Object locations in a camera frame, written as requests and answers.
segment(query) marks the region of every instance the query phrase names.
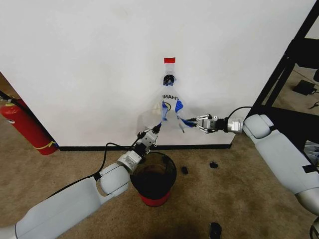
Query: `black debris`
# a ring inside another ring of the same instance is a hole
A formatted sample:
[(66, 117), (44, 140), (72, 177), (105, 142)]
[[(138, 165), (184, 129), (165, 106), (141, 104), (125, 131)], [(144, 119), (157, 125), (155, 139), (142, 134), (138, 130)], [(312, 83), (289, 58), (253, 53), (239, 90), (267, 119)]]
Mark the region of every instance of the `black debris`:
[(218, 164), (215, 163), (215, 162), (213, 162), (213, 161), (211, 161), (211, 162), (209, 163), (209, 166), (210, 166), (211, 168), (218, 168)]
[(209, 239), (221, 239), (221, 226), (219, 223), (211, 223)]
[(184, 166), (184, 167), (181, 168), (181, 172), (183, 174), (188, 174), (188, 169)]

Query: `trash can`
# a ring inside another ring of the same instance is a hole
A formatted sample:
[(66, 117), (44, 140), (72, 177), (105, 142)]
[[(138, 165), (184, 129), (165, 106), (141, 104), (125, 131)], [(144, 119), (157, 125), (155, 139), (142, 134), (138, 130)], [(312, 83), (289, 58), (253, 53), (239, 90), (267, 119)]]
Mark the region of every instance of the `trash can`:
[(158, 207), (168, 200), (176, 174), (176, 166), (170, 157), (150, 152), (131, 175), (131, 182), (146, 205)]

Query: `red bin base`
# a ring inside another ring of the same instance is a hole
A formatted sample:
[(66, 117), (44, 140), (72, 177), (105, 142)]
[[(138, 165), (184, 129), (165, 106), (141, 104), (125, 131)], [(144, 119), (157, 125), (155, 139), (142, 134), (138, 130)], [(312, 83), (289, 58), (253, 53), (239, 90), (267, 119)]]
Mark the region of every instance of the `red bin base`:
[(150, 207), (159, 207), (163, 205), (168, 200), (169, 196), (170, 196), (170, 192), (168, 192), (164, 197), (160, 199), (149, 199), (149, 198), (143, 197), (140, 194), (142, 201)]

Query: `red fire extinguisher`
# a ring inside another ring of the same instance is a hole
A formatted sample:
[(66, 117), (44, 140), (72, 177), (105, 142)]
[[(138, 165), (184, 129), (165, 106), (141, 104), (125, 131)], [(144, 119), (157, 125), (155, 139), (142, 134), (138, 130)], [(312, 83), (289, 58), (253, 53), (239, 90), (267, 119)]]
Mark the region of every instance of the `red fire extinguisher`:
[(28, 114), (29, 108), (22, 99), (15, 100), (17, 104), (7, 103), (0, 108), (0, 113), (11, 123), (41, 154), (48, 155), (57, 150), (55, 142)]

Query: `white wall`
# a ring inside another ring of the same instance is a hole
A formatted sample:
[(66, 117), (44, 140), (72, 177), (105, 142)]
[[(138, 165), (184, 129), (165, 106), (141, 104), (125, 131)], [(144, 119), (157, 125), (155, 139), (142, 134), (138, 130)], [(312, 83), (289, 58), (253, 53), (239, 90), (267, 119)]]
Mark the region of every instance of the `white wall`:
[[(254, 103), (314, 2), (2, 0), (0, 71), (60, 146), (129, 145), (163, 57), (195, 114), (227, 116)], [(159, 144), (232, 139), (176, 130)]]

